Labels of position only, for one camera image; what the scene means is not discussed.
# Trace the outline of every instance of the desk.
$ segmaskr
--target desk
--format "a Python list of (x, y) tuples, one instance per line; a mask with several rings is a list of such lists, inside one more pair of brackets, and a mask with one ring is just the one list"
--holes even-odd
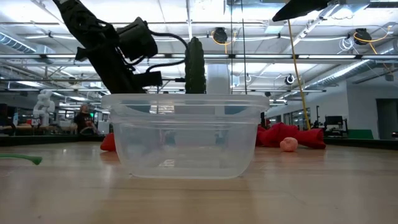
[(129, 176), (99, 142), (0, 147), (0, 223), (397, 223), (398, 153), (260, 149), (230, 180)]

